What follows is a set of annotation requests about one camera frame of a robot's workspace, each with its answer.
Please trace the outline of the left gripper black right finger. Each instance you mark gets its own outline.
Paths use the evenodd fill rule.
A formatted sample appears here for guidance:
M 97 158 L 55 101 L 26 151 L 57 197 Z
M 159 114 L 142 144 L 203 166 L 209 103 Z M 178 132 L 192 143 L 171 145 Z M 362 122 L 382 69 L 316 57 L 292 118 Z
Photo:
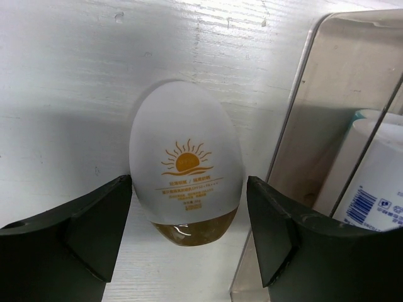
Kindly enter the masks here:
M 402 230 L 374 232 L 318 213 L 256 176 L 247 207 L 272 301 L 401 301 Z

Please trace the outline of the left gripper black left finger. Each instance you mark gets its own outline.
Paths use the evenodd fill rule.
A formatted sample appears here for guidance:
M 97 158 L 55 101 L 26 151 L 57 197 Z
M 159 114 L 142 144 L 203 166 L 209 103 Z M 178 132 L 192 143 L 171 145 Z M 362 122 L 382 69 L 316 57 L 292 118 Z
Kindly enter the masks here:
M 132 198 L 123 175 L 1 228 L 1 301 L 101 301 Z

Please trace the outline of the teal pink gradient tube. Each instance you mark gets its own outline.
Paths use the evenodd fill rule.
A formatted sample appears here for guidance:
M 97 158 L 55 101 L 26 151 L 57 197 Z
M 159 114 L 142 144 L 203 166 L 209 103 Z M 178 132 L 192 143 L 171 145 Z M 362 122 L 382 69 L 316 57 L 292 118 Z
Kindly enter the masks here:
M 349 125 L 352 125 L 356 120 L 366 118 L 365 111 L 366 111 L 365 109 L 361 109 L 361 110 L 356 111 L 354 113 L 354 115 L 352 116 Z

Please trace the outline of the white bottle brown cap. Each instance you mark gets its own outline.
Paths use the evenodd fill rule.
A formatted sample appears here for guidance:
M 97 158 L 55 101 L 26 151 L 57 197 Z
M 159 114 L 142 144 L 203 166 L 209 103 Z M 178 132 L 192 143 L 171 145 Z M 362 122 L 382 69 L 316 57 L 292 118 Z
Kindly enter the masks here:
M 133 119 L 129 164 L 147 219 L 169 241 L 195 247 L 228 230 L 244 164 L 233 122 L 208 91 L 185 81 L 155 88 Z

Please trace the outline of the clear white cosmetic tube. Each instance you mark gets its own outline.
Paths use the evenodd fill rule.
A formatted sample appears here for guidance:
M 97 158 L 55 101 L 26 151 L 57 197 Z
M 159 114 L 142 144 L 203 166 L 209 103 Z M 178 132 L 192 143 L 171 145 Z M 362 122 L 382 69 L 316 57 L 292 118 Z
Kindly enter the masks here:
M 333 218 L 383 232 L 402 227 L 402 117 L 387 113 Z

